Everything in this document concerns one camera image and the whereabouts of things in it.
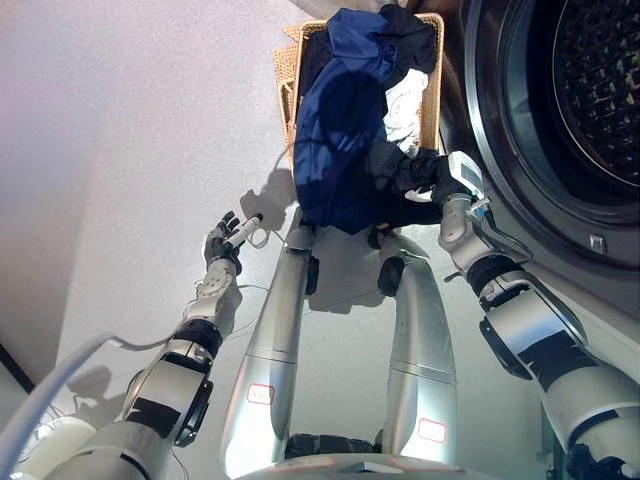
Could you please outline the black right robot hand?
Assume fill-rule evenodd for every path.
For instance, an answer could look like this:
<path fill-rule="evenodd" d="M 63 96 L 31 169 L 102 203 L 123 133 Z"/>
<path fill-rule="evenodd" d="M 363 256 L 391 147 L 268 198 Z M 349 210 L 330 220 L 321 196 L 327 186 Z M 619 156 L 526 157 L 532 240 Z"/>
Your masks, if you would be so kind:
<path fill-rule="evenodd" d="M 425 186 L 408 190 L 404 198 L 417 203 L 444 205 L 451 196 L 466 195 L 471 201 L 485 198 L 480 167 L 466 153 L 453 151 L 434 159 L 433 174 Z"/>

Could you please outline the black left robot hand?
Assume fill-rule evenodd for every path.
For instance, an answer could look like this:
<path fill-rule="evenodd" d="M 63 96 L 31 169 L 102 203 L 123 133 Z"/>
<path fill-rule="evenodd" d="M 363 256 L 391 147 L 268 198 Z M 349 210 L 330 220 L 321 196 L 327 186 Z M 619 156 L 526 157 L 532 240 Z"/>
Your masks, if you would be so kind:
<path fill-rule="evenodd" d="M 256 213 L 241 223 L 233 211 L 228 211 L 204 241 L 203 257 L 206 266 L 210 267 L 218 260 L 228 260 L 234 265 L 236 274 L 240 275 L 240 248 L 261 226 L 262 220 L 263 215 Z"/>

